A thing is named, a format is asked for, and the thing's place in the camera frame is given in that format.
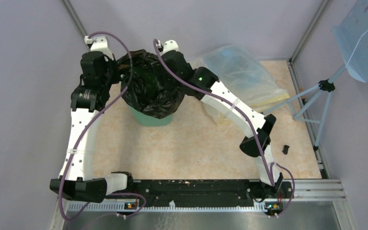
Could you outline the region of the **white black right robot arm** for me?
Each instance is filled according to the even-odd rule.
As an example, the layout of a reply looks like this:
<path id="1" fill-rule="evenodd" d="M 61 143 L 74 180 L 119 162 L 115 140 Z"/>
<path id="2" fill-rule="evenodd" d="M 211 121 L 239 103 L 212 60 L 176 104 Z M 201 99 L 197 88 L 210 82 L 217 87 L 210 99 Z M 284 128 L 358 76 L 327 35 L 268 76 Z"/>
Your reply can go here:
<path id="1" fill-rule="evenodd" d="M 159 71 L 163 76 L 177 80 L 179 91 L 212 106 L 241 129 L 245 137 L 240 150 L 252 157 L 263 183 L 263 194 L 267 197 L 279 194 L 284 176 L 275 165 L 270 139 L 276 117 L 250 108 L 212 71 L 205 67 L 193 69 L 181 52 L 157 50 L 156 55 Z"/>

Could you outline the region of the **black trash bag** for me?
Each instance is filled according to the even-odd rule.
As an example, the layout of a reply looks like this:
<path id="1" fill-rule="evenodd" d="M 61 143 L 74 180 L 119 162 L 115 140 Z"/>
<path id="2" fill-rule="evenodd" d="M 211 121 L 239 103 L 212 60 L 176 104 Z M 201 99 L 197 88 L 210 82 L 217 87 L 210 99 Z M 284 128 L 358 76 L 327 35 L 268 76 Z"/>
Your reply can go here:
<path id="1" fill-rule="evenodd" d="M 176 89 L 158 89 L 151 72 L 150 63 L 159 61 L 155 54 L 146 50 L 131 51 L 133 68 L 128 55 L 117 61 L 128 64 L 127 79 L 121 82 L 124 101 L 135 110 L 154 118 L 162 119 L 177 111 L 184 99 L 184 93 Z"/>

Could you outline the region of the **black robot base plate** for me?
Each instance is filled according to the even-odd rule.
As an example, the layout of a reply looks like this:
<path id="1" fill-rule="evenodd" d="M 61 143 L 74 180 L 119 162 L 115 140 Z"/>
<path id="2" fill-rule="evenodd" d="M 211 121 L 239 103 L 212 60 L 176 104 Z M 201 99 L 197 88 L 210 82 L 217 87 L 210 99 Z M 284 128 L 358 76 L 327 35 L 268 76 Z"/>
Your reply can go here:
<path id="1" fill-rule="evenodd" d="M 277 202 L 293 197 L 290 182 L 274 187 L 253 179 L 226 180 L 136 180 L 121 190 L 122 196 L 146 201 L 149 208 L 174 205 L 177 208 L 253 207 L 273 199 Z"/>

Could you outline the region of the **clear plastic bag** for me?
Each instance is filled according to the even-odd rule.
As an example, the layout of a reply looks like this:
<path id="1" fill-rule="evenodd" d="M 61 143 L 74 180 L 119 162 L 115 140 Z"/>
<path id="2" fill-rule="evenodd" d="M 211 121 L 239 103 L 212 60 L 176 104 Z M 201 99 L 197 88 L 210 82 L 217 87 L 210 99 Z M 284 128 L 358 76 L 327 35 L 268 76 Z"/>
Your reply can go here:
<path id="1" fill-rule="evenodd" d="M 228 45 L 190 61 L 192 68 L 205 67 L 216 74 L 229 91 L 252 109 L 263 112 L 290 96 L 281 82 L 286 63 L 258 60 L 245 47 Z"/>

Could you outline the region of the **green plastic trash bin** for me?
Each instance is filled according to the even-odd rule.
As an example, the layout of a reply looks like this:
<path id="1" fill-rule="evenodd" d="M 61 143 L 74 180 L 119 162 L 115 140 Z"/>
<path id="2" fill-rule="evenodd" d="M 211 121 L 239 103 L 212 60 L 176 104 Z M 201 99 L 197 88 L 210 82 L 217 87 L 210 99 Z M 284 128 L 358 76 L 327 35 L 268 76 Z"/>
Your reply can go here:
<path id="1" fill-rule="evenodd" d="M 173 115 L 169 115 L 165 118 L 158 119 L 158 118 L 154 118 L 152 116 L 145 115 L 145 114 L 135 110 L 131 106 L 128 106 L 128 108 L 132 112 L 132 114 L 133 114 L 134 118 L 136 119 L 136 121 L 144 127 L 162 127 L 162 126 L 166 126 L 166 125 L 170 124 L 172 122 L 172 119 L 173 119 Z"/>

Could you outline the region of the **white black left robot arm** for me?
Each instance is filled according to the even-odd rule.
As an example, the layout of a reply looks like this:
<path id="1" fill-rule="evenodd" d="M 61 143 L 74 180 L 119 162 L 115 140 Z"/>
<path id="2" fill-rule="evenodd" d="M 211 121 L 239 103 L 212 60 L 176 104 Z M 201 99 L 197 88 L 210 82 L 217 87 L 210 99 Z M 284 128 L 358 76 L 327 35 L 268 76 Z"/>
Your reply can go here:
<path id="1" fill-rule="evenodd" d="M 71 128 L 66 157 L 57 178 L 49 188 L 70 201 L 101 203 L 106 195 L 116 191 L 129 198 L 134 193 L 128 175 L 113 172 L 95 178 L 93 156 L 95 140 L 104 109 L 110 98 L 111 86 L 121 78 L 116 61 L 101 51 L 82 55 L 79 85 L 71 94 Z"/>

